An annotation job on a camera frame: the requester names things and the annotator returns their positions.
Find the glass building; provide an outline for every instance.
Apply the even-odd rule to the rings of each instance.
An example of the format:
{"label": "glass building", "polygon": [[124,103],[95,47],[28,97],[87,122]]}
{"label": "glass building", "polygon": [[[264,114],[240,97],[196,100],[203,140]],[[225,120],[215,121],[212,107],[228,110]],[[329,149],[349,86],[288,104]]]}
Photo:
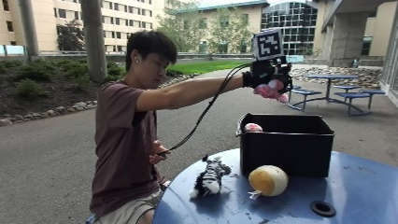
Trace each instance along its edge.
{"label": "glass building", "polygon": [[280,1],[263,8],[261,29],[281,29],[285,55],[313,54],[317,8],[311,3]]}

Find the wire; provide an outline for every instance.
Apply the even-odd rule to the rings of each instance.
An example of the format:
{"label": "wire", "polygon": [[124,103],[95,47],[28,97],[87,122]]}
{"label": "wire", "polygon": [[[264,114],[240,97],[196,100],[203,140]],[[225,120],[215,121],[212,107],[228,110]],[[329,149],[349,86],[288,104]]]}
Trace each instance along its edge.
{"label": "wire", "polygon": [[188,139],[191,138],[191,136],[192,136],[193,133],[196,132],[197,127],[200,126],[201,120],[203,120],[205,114],[208,113],[208,111],[209,111],[209,109],[211,109],[211,107],[212,107],[215,101],[217,100],[219,96],[221,95],[221,93],[223,93],[223,91],[224,91],[224,89],[225,89],[225,87],[227,87],[229,81],[232,80],[233,76],[236,75],[236,73],[237,73],[241,69],[244,69],[244,68],[247,68],[247,67],[249,67],[249,66],[251,66],[251,63],[243,64],[243,65],[235,67],[235,68],[232,69],[232,71],[228,73],[228,75],[227,75],[227,77],[225,77],[225,79],[224,79],[224,81],[223,81],[223,83],[221,83],[219,92],[216,93],[216,95],[215,95],[215,97],[213,97],[213,100],[209,102],[209,105],[207,106],[207,108],[204,109],[201,115],[199,116],[199,121],[197,121],[196,127],[193,128],[193,130],[191,131],[191,133],[185,136],[185,138],[184,138],[184,139],[183,139],[183,140],[181,140],[173,147],[169,148],[169,150],[175,150],[176,148],[179,148],[180,146],[183,146],[184,143],[188,141]]}

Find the shorts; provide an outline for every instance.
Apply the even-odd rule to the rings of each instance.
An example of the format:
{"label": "shorts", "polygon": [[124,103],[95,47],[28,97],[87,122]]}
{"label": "shorts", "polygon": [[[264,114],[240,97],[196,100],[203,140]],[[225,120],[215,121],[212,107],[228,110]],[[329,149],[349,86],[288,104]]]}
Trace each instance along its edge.
{"label": "shorts", "polygon": [[149,210],[155,209],[160,199],[163,191],[153,193],[147,198],[133,200],[127,203],[121,208],[100,217],[95,224],[136,224],[140,222],[143,215]]}

